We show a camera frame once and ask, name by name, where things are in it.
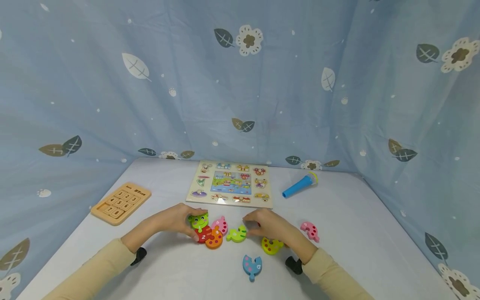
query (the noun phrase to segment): pink animal puzzle piece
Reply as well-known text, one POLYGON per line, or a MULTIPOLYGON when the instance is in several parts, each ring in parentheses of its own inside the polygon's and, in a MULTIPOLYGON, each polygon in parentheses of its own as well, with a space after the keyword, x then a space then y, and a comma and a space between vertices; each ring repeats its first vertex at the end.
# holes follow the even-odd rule
POLYGON ((220 230, 222 235, 226 236, 228 232, 228 224, 225 221, 224 216, 221 216, 220 219, 212 223, 212 228, 216 228, 217 226, 218 226, 218 230, 220 230))
POLYGON ((320 242, 317 227, 315 227, 313 223, 305 222, 300 226, 300 229, 307 232, 307 236, 309 239, 314 240, 317 243, 320 242))

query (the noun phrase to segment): white table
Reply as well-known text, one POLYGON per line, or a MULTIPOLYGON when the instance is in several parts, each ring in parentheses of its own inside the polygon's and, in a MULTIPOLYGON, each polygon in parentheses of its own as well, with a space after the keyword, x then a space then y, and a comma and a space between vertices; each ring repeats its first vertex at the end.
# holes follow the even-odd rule
MULTIPOLYGON (((107 192, 127 181, 152 191, 152 196, 118 227, 88 215, 30 282, 18 300, 40 299, 113 238, 121 237, 154 212, 184 201, 198 162, 139 158, 107 192)), ((270 168, 274 211, 298 226, 313 222, 320 246, 329 252, 377 300, 455 299, 377 196, 357 175, 319 172, 319 184, 294 197, 281 192, 304 176, 305 170, 270 168)), ((201 207, 211 220, 224 215, 231 228, 251 208, 223 205, 201 207)), ((285 267, 290 249, 265 254, 259 240, 227 242, 216 250, 170 233, 152 237, 145 259, 112 280, 98 299, 326 299, 305 275, 285 267), (261 256, 264 267, 254 283, 241 261, 261 256)))

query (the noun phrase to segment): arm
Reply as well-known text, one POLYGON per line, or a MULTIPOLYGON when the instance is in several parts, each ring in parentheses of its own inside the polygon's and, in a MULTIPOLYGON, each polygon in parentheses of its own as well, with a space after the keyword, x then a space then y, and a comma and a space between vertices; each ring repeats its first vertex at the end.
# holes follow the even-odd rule
POLYGON ((148 217, 121 239, 115 239, 107 244, 42 300, 92 299, 106 283, 135 260, 134 253, 152 235, 160 231, 174 231, 185 233, 198 241, 197 234, 185 224, 185 219, 188 215, 197 216, 204 213, 206 210, 178 204, 148 217))
POLYGON ((297 228, 284 218, 266 209, 253 211, 243 218, 255 221, 260 228, 248 235, 266 236, 285 242, 303 262, 303 272, 332 300, 373 300, 323 249, 317 248, 297 228))
POLYGON ((291 237, 289 247, 303 262, 303 272, 332 300, 373 300, 333 258, 322 248, 317 248, 300 231, 291 237))

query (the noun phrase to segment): blue toy microphone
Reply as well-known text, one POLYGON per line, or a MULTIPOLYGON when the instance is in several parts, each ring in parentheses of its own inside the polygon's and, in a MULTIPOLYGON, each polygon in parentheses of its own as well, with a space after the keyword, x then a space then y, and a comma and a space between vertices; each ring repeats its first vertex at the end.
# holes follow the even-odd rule
POLYGON ((292 185, 291 187, 286 189, 282 193, 282 196, 284 198, 288 198, 291 195, 293 195, 297 192, 300 192, 304 188, 306 188, 308 186, 311 186, 311 185, 314 185, 314 184, 317 184, 317 183, 318 183, 317 175, 313 172, 308 172, 308 174, 305 175, 305 177, 303 177, 299 182, 295 183, 294 185, 292 185))

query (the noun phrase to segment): flower pattern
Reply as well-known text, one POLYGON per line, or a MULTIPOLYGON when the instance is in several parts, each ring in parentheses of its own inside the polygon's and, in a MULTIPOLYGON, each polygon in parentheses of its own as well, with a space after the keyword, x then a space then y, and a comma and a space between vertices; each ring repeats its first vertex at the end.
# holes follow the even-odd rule
POLYGON ((309 169, 309 170, 321 170, 322 163, 318 160, 305 160, 305 163, 301 165, 302 169, 309 169))
POLYGON ((252 29, 250 25, 240 27, 240 34, 237 36, 237 46, 240 47, 240 55, 257 54, 262 50, 262 45, 260 44, 263 40, 264 36, 260 29, 252 29))
POLYGON ((12 290, 20 283, 20 273, 13 273, 0 280, 0 299, 10 300, 12 290))
POLYGON ((480 49, 480 41, 475 40, 469 42, 468 37, 457 40, 452 48, 445 52, 442 61, 445 62, 441 68, 443 73, 451 70, 460 72, 472 64, 472 59, 478 54, 480 49))
POLYGON ((180 157, 175 153, 175 152, 172 152, 172 151, 169 151, 169 152, 162 152, 160 153, 160 155, 158 156, 159 158, 166 158, 166 159, 180 159, 180 157))
POLYGON ((470 284, 470 280, 460 271, 451 270, 444 264, 438 264, 438 269, 448 287, 459 299, 480 299, 478 287, 470 284))

